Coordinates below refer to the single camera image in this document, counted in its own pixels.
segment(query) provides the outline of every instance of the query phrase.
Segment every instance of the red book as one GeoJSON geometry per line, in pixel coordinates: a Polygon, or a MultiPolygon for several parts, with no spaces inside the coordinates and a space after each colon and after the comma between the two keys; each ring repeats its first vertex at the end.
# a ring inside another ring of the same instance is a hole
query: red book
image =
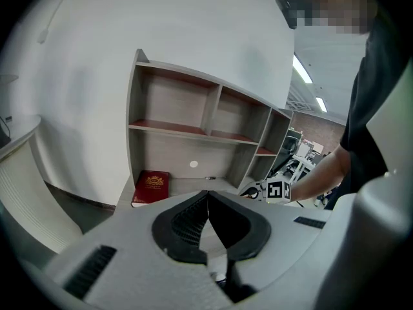
{"type": "Polygon", "coordinates": [[[132,206],[154,203],[169,197],[169,172],[142,171],[135,186],[132,206]]]}

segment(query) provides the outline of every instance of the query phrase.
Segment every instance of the gray plastic surface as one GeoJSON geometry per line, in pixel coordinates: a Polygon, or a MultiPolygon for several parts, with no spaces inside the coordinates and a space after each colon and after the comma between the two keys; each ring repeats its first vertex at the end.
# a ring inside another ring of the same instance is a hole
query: gray plastic surface
{"type": "Polygon", "coordinates": [[[235,264],[241,282],[257,290],[271,284],[288,270],[321,232],[321,229],[294,220],[302,216],[326,222],[331,214],[328,210],[287,207],[247,200],[225,192],[218,193],[258,212],[271,224],[270,238],[258,256],[235,264]]]}
{"type": "Polygon", "coordinates": [[[220,309],[231,301],[204,265],[170,259],[153,241],[162,211],[197,193],[175,196],[113,216],[55,257],[46,274],[63,285],[99,245],[117,249],[84,301],[100,309],[220,309]]]}
{"type": "Polygon", "coordinates": [[[272,235],[261,253],[236,264],[260,291],[233,304],[204,265],[171,260],[153,242],[156,215],[196,193],[112,217],[47,267],[62,285],[101,244],[118,252],[85,302],[100,309],[344,309],[412,230],[411,176],[391,176],[339,199],[332,212],[283,207],[221,192],[267,218],[272,235]],[[291,222],[327,220],[322,230],[291,222]]]}

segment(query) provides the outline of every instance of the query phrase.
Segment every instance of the black slot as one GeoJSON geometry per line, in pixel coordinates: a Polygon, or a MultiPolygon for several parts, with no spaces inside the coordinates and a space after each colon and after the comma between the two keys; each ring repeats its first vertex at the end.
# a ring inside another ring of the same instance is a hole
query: black slot
{"type": "Polygon", "coordinates": [[[102,245],[96,249],[67,281],[64,286],[65,291],[73,296],[83,299],[92,285],[99,278],[105,267],[109,264],[116,253],[116,249],[102,245]]]}
{"type": "Polygon", "coordinates": [[[325,225],[325,222],[322,222],[321,220],[313,220],[311,218],[305,218],[305,217],[297,217],[294,220],[296,223],[300,223],[303,225],[315,227],[317,229],[322,229],[325,225]]]}

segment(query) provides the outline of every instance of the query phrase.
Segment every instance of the white wall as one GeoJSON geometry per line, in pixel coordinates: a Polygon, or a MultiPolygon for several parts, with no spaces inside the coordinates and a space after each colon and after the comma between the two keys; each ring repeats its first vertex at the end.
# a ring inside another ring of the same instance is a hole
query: white wall
{"type": "Polygon", "coordinates": [[[117,203],[129,174],[126,92],[138,48],[285,106],[294,33],[275,0],[64,0],[40,45],[57,3],[40,1],[21,25],[20,78],[9,93],[14,114],[42,116],[36,154],[57,187],[117,203]]]}

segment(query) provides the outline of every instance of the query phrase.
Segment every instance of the person's arm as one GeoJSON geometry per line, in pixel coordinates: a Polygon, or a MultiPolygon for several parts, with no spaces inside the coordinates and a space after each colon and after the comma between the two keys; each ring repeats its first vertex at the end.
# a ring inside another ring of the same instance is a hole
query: person's arm
{"type": "Polygon", "coordinates": [[[313,198],[337,186],[350,169],[350,154],[342,146],[291,187],[291,201],[313,198]]]}

